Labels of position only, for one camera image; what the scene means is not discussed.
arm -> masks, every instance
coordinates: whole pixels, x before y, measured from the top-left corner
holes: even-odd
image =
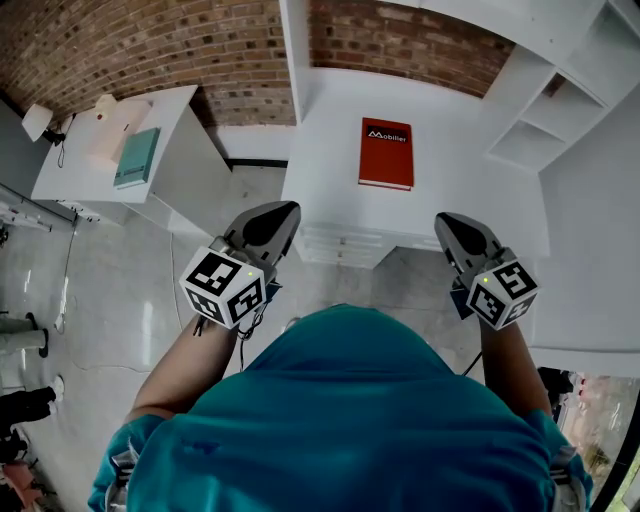
[[[197,317],[140,388],[126,422],[154,414],[169,419],[188,412],[198,398],[220,382],[236,344],[237,329],[206,322],[201,337],[192,336]]]
[[[484,378],[487,387],[518,416],[540,409],[551,416],[547,390],[514,322],[494,331],[480,320]]]

white cube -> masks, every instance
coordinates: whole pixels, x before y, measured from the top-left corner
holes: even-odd
[[[494,329],[502,329],[531,309],[539,291],[534,276],[514,260],[478,274],[467,306]]]
[[[262,270],[207,247],[196,251],[180,286],[196,313],[229,329],[266,301]]]

book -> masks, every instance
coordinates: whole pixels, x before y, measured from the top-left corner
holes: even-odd
[[[411,125],[362,118],[358,184],[406,191],[413,188]]]
[[[160,128],[151,128],[127,137],[113,180],[115,188],[120,190],[147,182],[159,135]]]

floor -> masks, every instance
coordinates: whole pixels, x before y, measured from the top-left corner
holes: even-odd
[[[221,218],[277,200],[284,170],[236,168]],[[71,233],[12,232],[0,250],[0,307],[21,317],[32,311],[51,333],[50,355],[0,358],[5,386],[46,385],[57,373],[67,391],[55,417],[29,424],[35,455],[69,512],[85,503],[110,436],[118,429],[147,372],[192,316],[172,286],[207,239],[174,236],[135,216],[125,227],[79,223]],[[53,328],[66,284],[63,333]],[[448,297],[453,271],[441,253],[394,250],[376,269],[303,263],[295,250],[280,264],[284,285],[254,337],[245,345],[252,361],[287,321],[336,303],[375,307],[428,340],[454,371],[462,372],[480,349],[477,320],[461,322]],[[239,371],[236,353],[228,374]],[[472,376],[481,379],[481,364]]]

white desk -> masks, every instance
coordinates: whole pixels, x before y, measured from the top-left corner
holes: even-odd
[[[519,256],[548,255],[538,176],[484,156],[480,100],[384,75],[310,75],[314,94],[282,191],[302,206],[294,243],[305,261],[373,268],[396,246],[439,251],[442,211],[486,223]],[[411,125],[412,191],[358,185],[363,117]]]
[[[190,85],[132,98],[152,103],[138,132],[160,128],[146,184],[117,190],[115,170],[89,157],[90,145],[103,125],[88,110],[70,126],[62,169],[57,163],[60,146],[51,147],[31,197],[78,205],[84,216],[118,224],[124,223],[131,209],[171,231],[190,230],[193,224],[210,235],[218,234],[212,205],[226,189],[230,172],[189,107],[196,89]],[[67,119],[63,132],[69,123]]]

